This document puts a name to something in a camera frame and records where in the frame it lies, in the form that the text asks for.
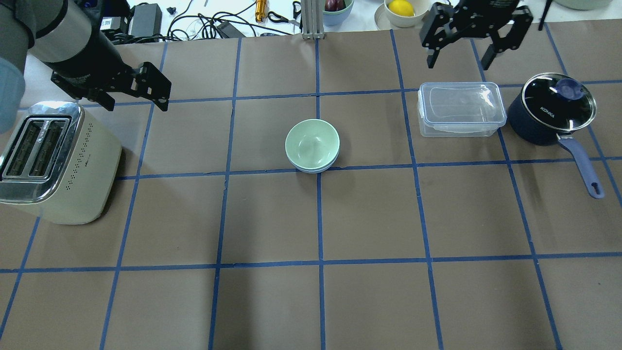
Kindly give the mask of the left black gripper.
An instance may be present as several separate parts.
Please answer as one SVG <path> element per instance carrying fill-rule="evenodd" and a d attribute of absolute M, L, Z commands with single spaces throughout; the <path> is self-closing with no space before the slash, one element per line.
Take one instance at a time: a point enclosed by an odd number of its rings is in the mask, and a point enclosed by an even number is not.
<path fill-rule="evenodd" d="M 123 93 L 169 110 L 171 81 L 152 62 L 126 64 L 100 31 L 80 38 L 48 33 L 35 41 L 34 56 L 52 70 L 51 81 L 73 99 L 86 98 L 113 111 L 116 102 L 109 94 Z"/>

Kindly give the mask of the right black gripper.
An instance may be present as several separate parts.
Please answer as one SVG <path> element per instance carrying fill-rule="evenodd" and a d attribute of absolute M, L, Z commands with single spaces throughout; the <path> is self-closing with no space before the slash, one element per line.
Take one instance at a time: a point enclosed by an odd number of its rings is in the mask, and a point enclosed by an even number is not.
<path fill-rule="evenodd" d="M 440 51 L 460 38 L 490 38 L 481 58 L 488 70 L 498 55 L 520 47 L 533 20 L 529 7 L 517 0 L 460 0 L 455 6 L 434 2 L 419 33 L 427 67 L 433 69 Z"/>

